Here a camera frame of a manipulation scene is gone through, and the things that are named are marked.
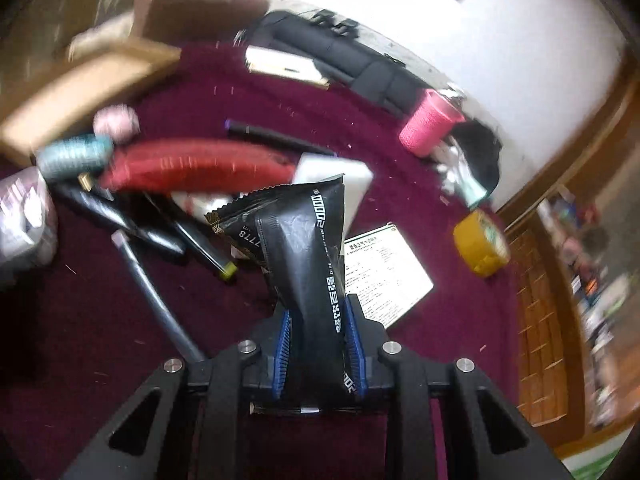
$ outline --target metal screw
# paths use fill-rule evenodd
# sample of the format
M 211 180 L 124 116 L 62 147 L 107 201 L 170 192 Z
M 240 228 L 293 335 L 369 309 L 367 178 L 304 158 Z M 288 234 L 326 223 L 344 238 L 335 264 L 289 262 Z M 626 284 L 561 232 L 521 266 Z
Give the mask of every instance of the metal screw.
M 382 349 L 388 354 L 397 354 L 402 350 L 402 346 L 400 343 L 396 343 L 395 341 L 387 341 L 382 345 Z
M 250 354 L 256 348 L 258 348 L 257 345 L 250 339 L 245 339 L 244 341 L 238 343 L 238 351 L 241 354 Z
M 464 372 L 465 374 L 467 372 L 473 371 L 473 369 L 476 368 L 476 365 L 474 364 L 474 362 L 471 359 L 467 359 L 466 357 L 463 357 L 462 359 L 458 359 L 456 361 L 456 366 L 458 367 L 458 370 L 460 370 L 461 372 Z
M 178 370 L 182 369 L 182 361 L 177 358 L 169 359 L 164 363 L 164 371 L 170 374 L 175 374 Z

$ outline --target yellow tape roll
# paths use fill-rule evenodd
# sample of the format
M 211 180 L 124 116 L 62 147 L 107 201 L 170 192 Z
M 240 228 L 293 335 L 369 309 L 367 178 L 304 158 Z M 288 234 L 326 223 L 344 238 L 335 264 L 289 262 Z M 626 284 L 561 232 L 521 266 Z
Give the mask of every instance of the yellow tape roll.
M 498 226 L 477 209 L 453 229 L 458 252 L 473 272 L 487 278 L 509 263 L 507 240 Z

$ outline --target pink yarn ball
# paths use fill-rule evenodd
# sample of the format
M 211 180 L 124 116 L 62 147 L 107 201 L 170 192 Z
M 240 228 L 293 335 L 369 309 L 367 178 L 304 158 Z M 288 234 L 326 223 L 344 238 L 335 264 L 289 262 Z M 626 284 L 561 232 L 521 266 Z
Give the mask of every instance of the pink yarn ball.
M 94 116 L 94 132 L 123 144 L 140 132 L 138 115 L 127 105 L 107 106 Z

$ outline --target black snack bag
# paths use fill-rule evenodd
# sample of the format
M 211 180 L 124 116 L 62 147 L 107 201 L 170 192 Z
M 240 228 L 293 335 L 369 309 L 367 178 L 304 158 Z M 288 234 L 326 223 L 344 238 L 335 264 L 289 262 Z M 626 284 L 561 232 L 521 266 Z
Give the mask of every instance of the black snack bag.
M 306 406 L 339 406 L 346 398 L 340 313 L 344 273 L 338 262 L 344 184 L 340 176 L 311 188 L 300 186 L 262 208 L 256 218 L 271 284 L 291 315 L 282 398 Z
M 213 231 L 225 237 L 260 266 L 266 267 L 262 244 L 255 225 L 257 213 L 266 205 L 299 192 L 311 190 L 316 184 L 293 184 L 269 187 L 249 193 L 205 215 Z

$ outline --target black pen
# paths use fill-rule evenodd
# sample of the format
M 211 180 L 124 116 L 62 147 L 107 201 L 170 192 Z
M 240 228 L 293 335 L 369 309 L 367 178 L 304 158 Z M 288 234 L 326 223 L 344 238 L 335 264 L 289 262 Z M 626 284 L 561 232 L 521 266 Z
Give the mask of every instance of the black pen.
M 242 124 L 227 119 L 225 121 L 225 128 L 232 136 L 240 137 L 249 142 L 271 146 L 277 150 L 292 150 L 299 153 L 318 153 L 319 155 L 329 156 L 336 155 L 336 153 L 329 148 L 324 148 L 317 144 L 307 142 L 306 140 L 297 139 L 260 126 L 250 126 L 249 124 Z

